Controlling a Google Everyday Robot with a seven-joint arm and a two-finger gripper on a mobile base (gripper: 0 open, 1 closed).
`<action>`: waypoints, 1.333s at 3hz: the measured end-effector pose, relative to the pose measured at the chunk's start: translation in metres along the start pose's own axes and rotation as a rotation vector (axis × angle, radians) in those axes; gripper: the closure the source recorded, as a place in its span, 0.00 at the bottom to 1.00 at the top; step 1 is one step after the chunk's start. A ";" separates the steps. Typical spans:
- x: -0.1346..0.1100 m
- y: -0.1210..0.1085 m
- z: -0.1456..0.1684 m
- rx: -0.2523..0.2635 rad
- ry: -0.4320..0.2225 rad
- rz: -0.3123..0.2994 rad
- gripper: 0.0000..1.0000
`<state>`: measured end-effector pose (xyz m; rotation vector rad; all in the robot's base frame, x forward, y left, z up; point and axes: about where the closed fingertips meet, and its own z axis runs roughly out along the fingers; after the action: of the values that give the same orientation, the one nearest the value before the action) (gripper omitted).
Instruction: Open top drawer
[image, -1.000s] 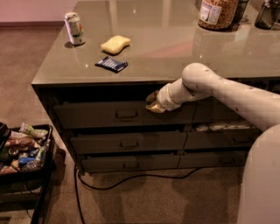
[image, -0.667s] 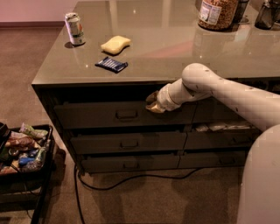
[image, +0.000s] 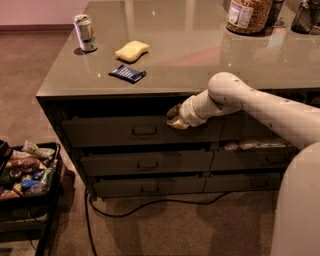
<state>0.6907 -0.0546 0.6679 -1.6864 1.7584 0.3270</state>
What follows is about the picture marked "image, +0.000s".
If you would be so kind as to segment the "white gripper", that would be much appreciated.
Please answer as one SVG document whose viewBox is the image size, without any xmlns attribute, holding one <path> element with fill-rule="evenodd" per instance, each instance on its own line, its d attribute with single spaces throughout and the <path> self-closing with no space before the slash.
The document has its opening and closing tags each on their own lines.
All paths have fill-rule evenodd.
<svg viewBox="0 0 320 256">
<path fill-rule="evenodd" d="M 182 104 L 179 103 L 170 108 L 167 111 L 166 116 L 168 118 L 173 118 L 167 120 L 166 123 L 174 129 L 198 127 L 205 123 L 205 120 L 200 118 L 194 110 L 193 96 L 186 99 Z"/>
</svg>

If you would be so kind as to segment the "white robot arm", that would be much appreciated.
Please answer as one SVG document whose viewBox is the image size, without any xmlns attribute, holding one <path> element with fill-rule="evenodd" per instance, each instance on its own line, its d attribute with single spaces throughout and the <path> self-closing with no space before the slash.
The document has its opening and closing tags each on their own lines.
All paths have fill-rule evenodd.
<svg viewBox="0 0 320 256">
<path fill-rule="evenodd" d="M 320 109 L 258 91 L 220 72 L 208 88 L 168 111 L 167 124 L 186 129 L 243 110 L 299 153 L 281 182 L 271 256 L 320 256 Z"/>
</svg>

